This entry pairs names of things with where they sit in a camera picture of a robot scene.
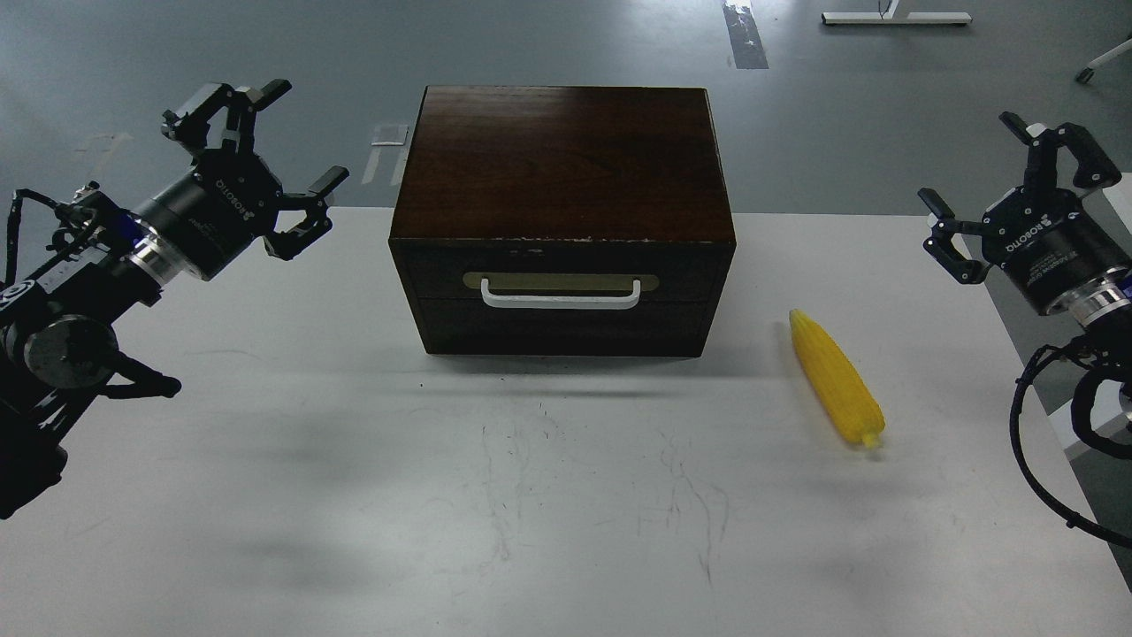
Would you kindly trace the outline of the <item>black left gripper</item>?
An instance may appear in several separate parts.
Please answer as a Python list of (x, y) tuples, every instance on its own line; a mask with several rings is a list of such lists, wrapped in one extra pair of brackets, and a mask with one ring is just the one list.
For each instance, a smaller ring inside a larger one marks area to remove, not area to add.
[[(207, 83), (163, 113), (163, 136), (194, 164), (132, 214), (180, 253), (196, 279), (215, 278), (257, 236), (271, 257), (290, 261), (332, 229), (329, 197), (350, 177), (348, 167), (332, 165), (303, 193), (280, 192), (278, 179), (255, 153), (258, 114), (293, 87), (284, 78), (261, 88)], [(303, 217), (280, 233), (272, 229), (278, 212)]]

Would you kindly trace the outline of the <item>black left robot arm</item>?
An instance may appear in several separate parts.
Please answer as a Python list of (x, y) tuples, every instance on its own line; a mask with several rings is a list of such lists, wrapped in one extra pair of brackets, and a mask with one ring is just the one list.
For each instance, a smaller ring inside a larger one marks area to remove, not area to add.
[(171, 378), (120, 348), (113, 324), (154, 305), (181, 273), (209, 281), (263, 239), (292, 259), (327, 234), (328, 198), (348, 178), (332, 166), (288, 193), (255, 150), (255, 124), (290, 91), (201, 87), (164, 114), (162, 132), (192, 158), (183, 177), (132, 209), (97, 184), (68, 203), (12, 193), (5, 229), (1, 510), (10, 518), (61, 480), (65, 436), (101, 396), (171, 398)]

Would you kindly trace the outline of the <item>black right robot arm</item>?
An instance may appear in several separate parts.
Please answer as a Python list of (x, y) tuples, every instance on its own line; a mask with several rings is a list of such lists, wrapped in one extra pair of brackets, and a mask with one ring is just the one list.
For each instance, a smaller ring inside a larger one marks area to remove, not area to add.
[(1071, 425), (1081, 442), (1129, 459), (1127, 444), (1094, 431), (1091, 414), (1104, 380), (1129, 386), (1129, 253), (1086, 212), (1083, 193), (1115, 186), (1120, 169), (1083, 126), (1027, 124), (1000, 117), (1027, 149), (1021, 186), (977, 222), (957, 219), (929, 187), (919, 198), (933, 214), (923, 248), (962, 285), (979, 285), (990, 267), (1013, 282), (1036, 315), (1071, 315), (1083, 334), (1067, 346), (1086, 375), (1071, 402)]

